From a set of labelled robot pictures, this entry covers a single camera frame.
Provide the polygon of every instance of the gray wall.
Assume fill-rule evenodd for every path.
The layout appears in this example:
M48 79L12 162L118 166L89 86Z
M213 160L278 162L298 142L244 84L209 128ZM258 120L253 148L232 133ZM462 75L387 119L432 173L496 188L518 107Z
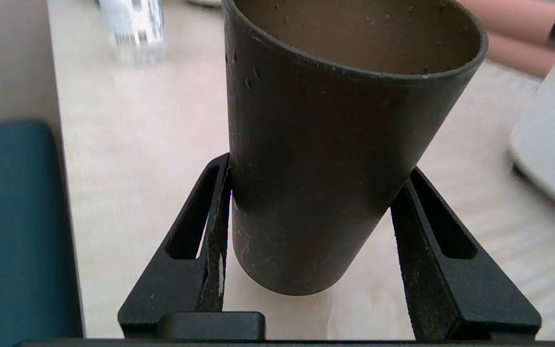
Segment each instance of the gray wall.
M46 0L0 0L0 121L35 118L61 150Z

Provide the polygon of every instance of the label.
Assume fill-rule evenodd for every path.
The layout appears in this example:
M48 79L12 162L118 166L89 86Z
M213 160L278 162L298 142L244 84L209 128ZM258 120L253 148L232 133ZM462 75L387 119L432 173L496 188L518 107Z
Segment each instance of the label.
M164 42L161 0L100 0L108 39L114 46L149 46Z

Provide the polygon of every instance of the teal fabric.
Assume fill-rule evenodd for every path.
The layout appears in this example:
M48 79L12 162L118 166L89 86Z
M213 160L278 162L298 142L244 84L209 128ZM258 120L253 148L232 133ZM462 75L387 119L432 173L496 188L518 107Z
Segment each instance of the teal fabric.
M49 128L0 125L0 347L82 337L62 187Z

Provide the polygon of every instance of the black clamp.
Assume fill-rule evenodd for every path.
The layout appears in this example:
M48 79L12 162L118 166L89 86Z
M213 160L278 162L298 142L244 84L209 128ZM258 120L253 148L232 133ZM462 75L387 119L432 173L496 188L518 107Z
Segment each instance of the black clamp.
M262 314L216 313L223 303L230 196L225 154L207 165L119 310L127 338L264 340ZM537 310L419 169L391 214L417 340L534 340Z

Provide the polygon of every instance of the wooden table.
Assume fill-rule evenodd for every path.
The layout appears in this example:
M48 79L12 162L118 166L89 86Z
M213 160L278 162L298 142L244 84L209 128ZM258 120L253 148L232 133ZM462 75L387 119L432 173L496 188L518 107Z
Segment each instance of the wooden table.
M117 310L203 167L227 152L220 11L165 0L165 64L108 53L90 0L50 0L71 216L87 336L122 336ZM484 64L419 166L537 307L555 340L555 203L512 173L507 137L540 81ZM229 250L225 310L258 310L268 338L412 339L386 215L331 289L256 285Z

